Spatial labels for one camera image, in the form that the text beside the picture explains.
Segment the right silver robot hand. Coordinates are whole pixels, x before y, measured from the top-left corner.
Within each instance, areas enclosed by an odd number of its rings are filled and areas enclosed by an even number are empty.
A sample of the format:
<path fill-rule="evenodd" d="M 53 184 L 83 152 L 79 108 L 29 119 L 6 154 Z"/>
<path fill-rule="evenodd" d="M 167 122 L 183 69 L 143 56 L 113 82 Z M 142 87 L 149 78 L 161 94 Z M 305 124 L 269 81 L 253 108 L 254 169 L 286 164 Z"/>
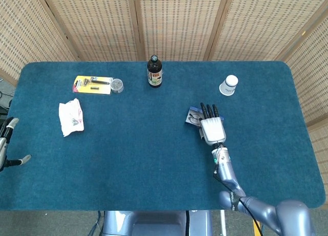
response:
<path fill-rule="evenodd" d="M 205 142 L 208 145 L 223 144 L 226 141 L 226 133 L 216 105 L 200 103 L 200 106 L 203 113 L 200 127 Z"/>

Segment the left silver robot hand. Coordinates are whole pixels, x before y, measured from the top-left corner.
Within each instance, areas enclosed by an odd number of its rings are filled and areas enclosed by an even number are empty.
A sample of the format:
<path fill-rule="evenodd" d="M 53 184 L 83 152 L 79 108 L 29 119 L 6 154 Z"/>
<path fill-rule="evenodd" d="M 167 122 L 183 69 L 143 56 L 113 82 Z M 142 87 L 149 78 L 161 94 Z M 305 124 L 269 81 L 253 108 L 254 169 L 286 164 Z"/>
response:
<path fill-rule="evenodd" d="M 19 118 L 9 117 L 4 120 L 1 125 L 1 171 L 8 167 L 21 166 L 27 163 L 32 157 L 30 154 L 28 154 L 22 159 L 17 160 L 9 160 L 7 158 L 8 145 L 10 143 L 13 130 L 18 122 Z"/>

